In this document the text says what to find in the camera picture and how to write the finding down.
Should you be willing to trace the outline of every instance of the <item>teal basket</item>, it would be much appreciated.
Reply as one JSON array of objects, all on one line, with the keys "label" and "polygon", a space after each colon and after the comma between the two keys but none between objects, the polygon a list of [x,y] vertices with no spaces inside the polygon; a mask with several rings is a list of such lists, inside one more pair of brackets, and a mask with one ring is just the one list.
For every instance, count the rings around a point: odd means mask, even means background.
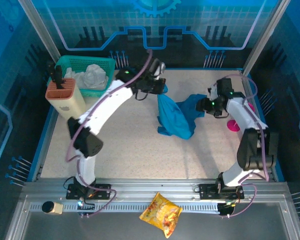
[{"label": "teal basket", "polygon": [[103,90],[93,90],[93,89],[80,89],[83,97],[101,97],[105,91],[109,88],[115,72],[116,62],[112,58],[104,57],[93,57],[93,56],[71,56],[65,55],[59,58],[58,62],[55,64],[60,65],[62,68],[62,76],[67,72],[67,68],[72,68],[72,71],[76,73],[85,72],[87,67],[91,64],[99,65],[105,74],[109,77],[108,82]]}]

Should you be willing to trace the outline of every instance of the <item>snack bag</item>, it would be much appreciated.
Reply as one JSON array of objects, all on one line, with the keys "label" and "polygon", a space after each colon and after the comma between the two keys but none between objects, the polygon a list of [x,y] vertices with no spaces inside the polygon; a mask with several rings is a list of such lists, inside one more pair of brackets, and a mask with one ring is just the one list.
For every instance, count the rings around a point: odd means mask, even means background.
[{"label": "snack bag", "polygon": [[158,192],[139,218],[161,229],[165,237],[169,238],[176,228],[181,212],[182,207],[170,202]]}]

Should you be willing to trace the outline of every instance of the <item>blue cloth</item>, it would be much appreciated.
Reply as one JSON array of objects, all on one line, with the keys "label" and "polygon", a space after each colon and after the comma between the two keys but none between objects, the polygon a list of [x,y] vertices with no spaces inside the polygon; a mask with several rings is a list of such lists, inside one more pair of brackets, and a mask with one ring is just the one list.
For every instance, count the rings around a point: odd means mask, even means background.
[{"label": "blue cloth", "polygon": [[[163,93],[167,91],[168,88],[165,86]],[[202,94],[192,94],[185,101],[175,103],[164,94],[158,95],[157,118],[162,125],[158,127],[158,133],[167,136],[176,135],[182,139],[191,138],[196,128],[195,119],[205,116],[204,112],[196,111],[196,104],[205,97],[206,95]]]}]

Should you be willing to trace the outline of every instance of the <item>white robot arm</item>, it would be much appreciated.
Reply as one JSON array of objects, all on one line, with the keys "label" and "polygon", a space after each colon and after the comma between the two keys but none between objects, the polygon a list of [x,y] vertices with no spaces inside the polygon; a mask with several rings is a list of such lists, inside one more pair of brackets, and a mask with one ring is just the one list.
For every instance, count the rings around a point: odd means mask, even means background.
[{"label": "white robot arm", "polygon": [[[117,110],[117,108],[119,108],[121,104],[131,98],[134,94],[137,99],[138,91],[147,94],[162,94],[166,80],[164,78],[160,78],[160,76],[163,74],[166,66],[157,58],[152,58],[148,66],[149,67],[134,83],[127,87],[122,87],[110,95],[114,89],[127,83],[139,72],[138,67],[126,67],[121,69],[116,75],[117,79],[111,83],[107,91],[87,112],[81,115],[78,119],[70,118],[68,120],[68,128],[71,138],[73,138],[79,126],[85,122],[83,129],[80,131],[73,145],[76,155],[80,156],[79,168],[84,182],[81,181],[78,173],[75,176],[75,180],[80,185],[85,187],[85,183],[91,185],[96,180],[96,155],[103,146],[103,142],[97,137],[97,135],[99,134],[102,126]],[[85,121],[95,106],[102,100],[103,103],[100,104],[88,120]]]},{"label": "white robot arm", "polygon": [[274,167],[279,136],[256,116],[241,92],[234,92],[231,79],[219,79],[208,91],[210,97],[198,101],[196,110],[205,111],[215,118],[223,118],[225,111],[234,118],[242,133],[235,164],[219,175],[217,182],[220,187],[240,186],[247,176],[264,169],[261,130],[264,133],[266,167]]}]

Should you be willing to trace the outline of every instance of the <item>gear logo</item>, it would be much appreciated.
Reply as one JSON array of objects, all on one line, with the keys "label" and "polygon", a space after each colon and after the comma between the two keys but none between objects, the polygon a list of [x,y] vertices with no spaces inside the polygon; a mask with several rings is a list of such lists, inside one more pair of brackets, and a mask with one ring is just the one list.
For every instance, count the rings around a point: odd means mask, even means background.
[{"label": "gear logo", "polygon": [[132,0],[134,9],[138,9],[141,14],[145,13],[147,17],[158,15],[163,17],[164,14],[170,14],[171,9],[176,9],[176,4],[181,0]]}]

